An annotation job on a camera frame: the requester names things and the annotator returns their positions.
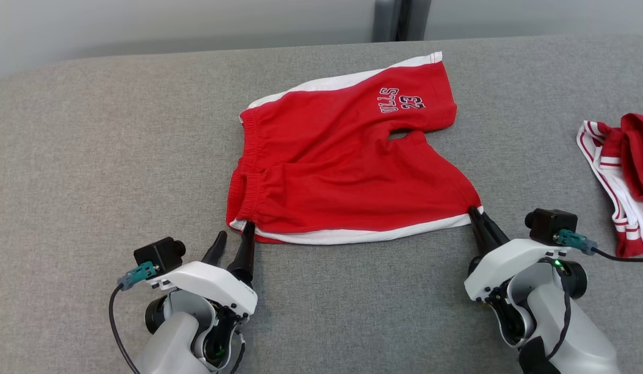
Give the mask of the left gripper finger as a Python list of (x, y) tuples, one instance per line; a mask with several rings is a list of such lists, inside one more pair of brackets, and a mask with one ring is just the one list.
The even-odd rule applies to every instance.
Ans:
[(201, 262), (215, 267), (220, 266), (220, 260), (224, 255), (228, 234), (220, 231), (213, 244), (208, 248)]
[(241, 234), (241, 243), (236, 256), (226, 268), (236, 279), (245, 284), (252, 284), (253, 280), (254, 234), (255, 224), (247, 222)]

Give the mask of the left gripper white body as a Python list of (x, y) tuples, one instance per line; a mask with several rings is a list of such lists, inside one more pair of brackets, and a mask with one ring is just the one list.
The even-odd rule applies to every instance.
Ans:
[(225, 269), (200, 261), (191, 261), (146, 282), (162, 290), (176, 287), (191, 292), (240, 316), (253, 315), (258, 303), (257, 293), (247, 284)]

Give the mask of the grey metal wall post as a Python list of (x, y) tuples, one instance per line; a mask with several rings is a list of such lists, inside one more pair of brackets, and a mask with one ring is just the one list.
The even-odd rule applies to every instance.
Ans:
[(422, 41), (432, 0), (374, 0), (372, 43)]

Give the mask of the red and white striped jersey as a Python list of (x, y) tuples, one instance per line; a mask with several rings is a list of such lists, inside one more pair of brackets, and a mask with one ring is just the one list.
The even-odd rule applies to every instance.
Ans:
[(576, 143), (614, 207), (614, 253), (643, 255), (643, 115), (627, 113), (617, 127), (584, 121)]

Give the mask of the red shorts with white stripes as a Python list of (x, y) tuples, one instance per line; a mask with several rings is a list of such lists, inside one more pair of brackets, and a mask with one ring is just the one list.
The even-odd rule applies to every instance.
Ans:
[(226, 224), (262, 243), (381, 242), (471, 223), (485, 210), (426, 135), (456, 121), (440, 51), (315, 79), (240, 113), (243, 154)]

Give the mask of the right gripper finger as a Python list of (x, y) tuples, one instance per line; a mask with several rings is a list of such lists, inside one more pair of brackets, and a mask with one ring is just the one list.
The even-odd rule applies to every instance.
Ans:
[(489, 217), (484, 212), (480, 212), (476, 206), (469, 207), (468, 215), (478, 253), (484, 256), (492, 250), (492, 234), (486, 226)]
[(507, 242), (510, 241), (510, 239), (504, 234), (504, 232), (501, 230), (501, 228), (495, 223), (494, 220), (492, 220), (490, 217), (487, 219), (488, 223), (486, 223), (487, 228), (489, 229), (490, 233), (492, 234), (492, 250), (506, 244)]

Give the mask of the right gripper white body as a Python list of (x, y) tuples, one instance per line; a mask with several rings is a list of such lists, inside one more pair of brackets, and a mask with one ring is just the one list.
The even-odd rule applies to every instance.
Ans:
[(561, 289), (561, 279), (553, 266), (540, 262), (557, 260), (570, 248), (552, 247), (531, 239), (513, 239), (486, 254), (464, 281), (471, 300), (485, 300), (491, 291), (506, 284), (507, 297), (513, 303), (525, 301), (539, 286), (550, 284)]

